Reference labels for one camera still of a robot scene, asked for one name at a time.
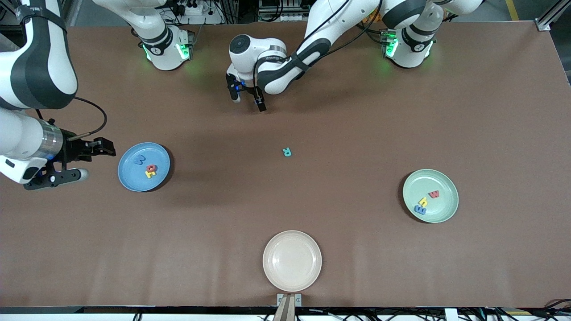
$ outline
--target blue plate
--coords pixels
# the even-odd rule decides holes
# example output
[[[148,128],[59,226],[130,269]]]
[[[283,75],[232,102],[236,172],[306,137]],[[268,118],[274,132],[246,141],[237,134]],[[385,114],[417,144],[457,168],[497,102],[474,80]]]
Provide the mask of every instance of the blue plate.
[[[147,166],[155,165],[155,175],[147,177]],[[119,161],[117,174],[125,188],[133,192],[150,191],[159,186],[171,167],[167,150],[157,143],[140,143],[125,152]]]

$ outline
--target table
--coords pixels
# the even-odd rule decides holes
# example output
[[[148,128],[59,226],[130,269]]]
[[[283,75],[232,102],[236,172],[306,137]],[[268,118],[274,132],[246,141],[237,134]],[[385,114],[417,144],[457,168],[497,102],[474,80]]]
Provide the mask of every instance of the table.
[[[362,37],[268,95],[268,113],[232,103],[232,37],[275,36],[292,50],[304,28],[206,26],[193,60],[170,72],[145,60],[128,28],[70,28],[78,96],[106,109],[101,136],[118,156],[77,163],[87,181],[48,191],[0,178],[0,304],[275,304],[262,253],[290,229],[323,253],[307,306],[569,297],[571,90],[549,34],[533,22],[445,23],[412,70]],[[100,124],[79,102],[45,114],[78,133]],[[129,192],[116,167],[145,141],[172,152],[174,174],[158,191]],[[451,220],[403,209],[400,187],[420,168],[455,182]]]

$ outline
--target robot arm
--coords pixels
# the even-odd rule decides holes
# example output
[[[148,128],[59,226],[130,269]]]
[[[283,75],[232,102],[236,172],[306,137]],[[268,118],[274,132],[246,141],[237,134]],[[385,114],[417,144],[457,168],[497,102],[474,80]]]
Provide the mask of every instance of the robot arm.
[[[23,112],[61,109],[77,91],[59,1],[23,0],[16,14],[24,24],[26,44],[0,53],[0,172],[27,189],[84,180],[87,171],[68,170],[67,163],[115,155],[113,143],[104,138],[72,140],[76,135],[57,128],[54,121]],[[54,162],[62,163],[61,172],[56,172]]]
[[[385,24],[404,27],[418,18],[424,3],[425,0],[317,0],[309,12],[305,39],[289,57],[286,57],[285,46],[281,46],[283,42],[277,43],[277,39],[239,35],[229,48],[232,65],[227,71],[227,82],[231,96],[238,102],[240,91],[253,92],[258,103],[262,91],[279,94],[325,55],[342,34],[375,8],[383,15]],[[280,50],[264,50],[276,45]]]
[[[16,11],[25,23],[26,44],[0,53],[0,107],[64,108],[77,92],[77,78],[61,5],[56,0],[23,0],[22,4]]]
[[[438,4],[456,14],[468,14],[478,8],[481,0],[443,0]],[[226,74],[232,100],[239,102],[239,92],[247,91],[254,94],[260,106],[262,92],[282,93],[325,55],[343,33],[378,6],[385,25],[397,29],[395,37],[399,34],[400,43],[408,44],[397,50],[395,39],[387,49],[389,58],[402,67],[418,66],[428,56],[434,33],[442,22],[440,6],[426,0],[383,0],[380,4],[378,0],[317,0],[309,12],[305,39],[289,57],[285,55],[285,46],[280,46],[283,42],[276,43],[278,40],[274,38],[238,35],[232,40],[229,48],[232,64]],[[280,50],[268,49],[276,45]]]
[[[476,10],[481,3],[482,0],[427,1],[420,17],[410,26],[387,31],[384,40],[388,46],[384,55],[399,67],[419,66],[430,54],[433,38],[443,21],[443,8],[457,15],[465,15]]]
[[[189,33],[167,26],[155,7],[166,0],[93,0],[123,18],[143,42],[147,59],[160,70],[172,70],[190,59]]]

